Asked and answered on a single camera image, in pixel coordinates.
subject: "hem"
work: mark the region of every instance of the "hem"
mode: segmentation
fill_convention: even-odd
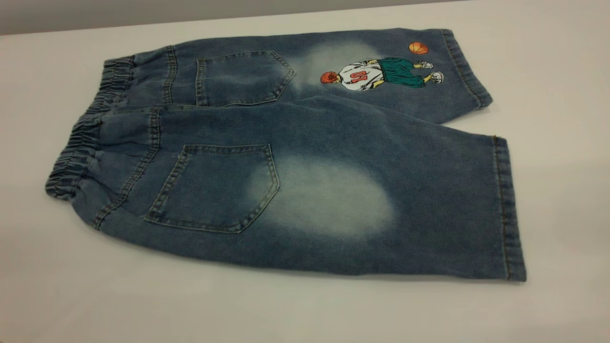
[[[466,61],[466,57],[464,57],[462,49],[459,47],[458,41],[453,36],[453,32],[448,29],[441,29],[440,32],[445,39],[447,51],[455,63],[457,72],[460,74],[468,91],[476,99],[476,109],[489,106],[489,104],[491,104],[493,101],[492,96],[489,94],[489,92],[487,92],[485,87],[483,87],[479,79],[476,78],[474,72],[468,64],[468,61]]]
[[[517,208],[512,183],[511,159],[506,139],[493,137],[495,163],[502,211],[503,255],[508,281],[526,281],[523,250],[517,225]]]
[[[99,142],[101,117],[116,107],[133,77],[133,56],[104,62],[102,81],[93,103],[72,128],[68,144],[57,158],[45,184],[48,195],[61,200],[74,196],[77,183],[87,174]]]

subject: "white jersey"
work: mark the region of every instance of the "white jersey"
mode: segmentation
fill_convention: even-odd
[[[341,69],[339,76],[341,84],[349,90],[369,90],[373,83],[383,80],[379,63],[355,62]]]

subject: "denim shorts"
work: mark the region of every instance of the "denim shorts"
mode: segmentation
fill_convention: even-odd
[[[105,62],[46,191],[191,258],[525,281],[505,139],[440,125],[491,101],[445,29],[181,43]]]

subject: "gray wall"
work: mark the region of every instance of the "gray wall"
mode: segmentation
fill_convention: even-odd
[[[360,9],[455,0],[0,0],[0,34]]]

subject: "elastic waistband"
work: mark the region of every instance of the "elastic waistband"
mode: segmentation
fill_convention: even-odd
[[[57,158],[46,182],[48,195],[62,200],[74,196],[78,181],[87,174],[87,166],[97,150],[101,117],[121,102],[132,80],[133,67],[133,56],[104,62],[99,91],[72,128],[68,144]]]
[[[479,82],[479,79],[476,78],[472,69],[470,69],[470,65],[468,64],[468,61],[466,61],[466,57],[464,57],[464,53],[462,53],[458,41],[453,36],[453,32],[447,29],[441,29],[440,31],[443,34],[443,38],[447,44],[447,50],[456,65],[457,71],[462,77],[466,88],[468,88],[470,93],[476,98],[479,108],[489,106],[493,101],[492,96],[489,95],[485,87]]]

